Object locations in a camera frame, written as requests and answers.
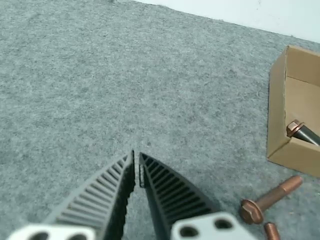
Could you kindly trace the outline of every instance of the cardboard box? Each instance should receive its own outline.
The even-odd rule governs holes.
[[[270,70],[267,157],[320,177],[320,147],[287,137],[294,119],[320,136],[320,54],[287,46]]]

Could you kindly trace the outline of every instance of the copper bolt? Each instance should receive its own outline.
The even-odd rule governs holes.
[[[280,235],[277,226],[273,222],[268,222],[264,225],[264,231],[267,240],[280,240]]]
[[[302,177],[292,176],[260,197],[257,201],[249,199],[242,200],[239,211],[240,216],[247,224],[261,224],[264,221],[263,212],[284,196],[296,190],[302,182]]]
[[[305,125],[304,122],[299,122],[297,119],[290,122],[286,127],[286,134],[288,137],[292,137],[299,129],[301,129]]]

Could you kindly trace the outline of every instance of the white wall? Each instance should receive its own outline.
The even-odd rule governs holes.
[[[320,43],[320,0],[137,0]]]

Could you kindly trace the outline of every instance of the bolt thread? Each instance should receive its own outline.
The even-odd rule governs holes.
[[[281,200],[284,196],[296,190],[302,184],[302,182],[302,177],[292,176],[281,183],[279,186],[275,187],[274,189],[270,190],[268,193],[260,197],[256,201],[256,204],[262,211],[265,211],[273,204]]]
[[[273,222],[268,222],[264,225],[264,231],[267,240],[280,240],[280,235],[277,226]]]

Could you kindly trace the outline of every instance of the gray carpet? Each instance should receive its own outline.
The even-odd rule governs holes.
[[[236,216],[297,172],[267,162],[269,69],[320,44],[107,0],[0,0],[0,236],[41,222],[130,149],[174,168]],[[319,180],[265,214],[282,239],[319,239]],[[248,226],[264,239],[261,225]],[[125,240],[153,240],[135,188]]]

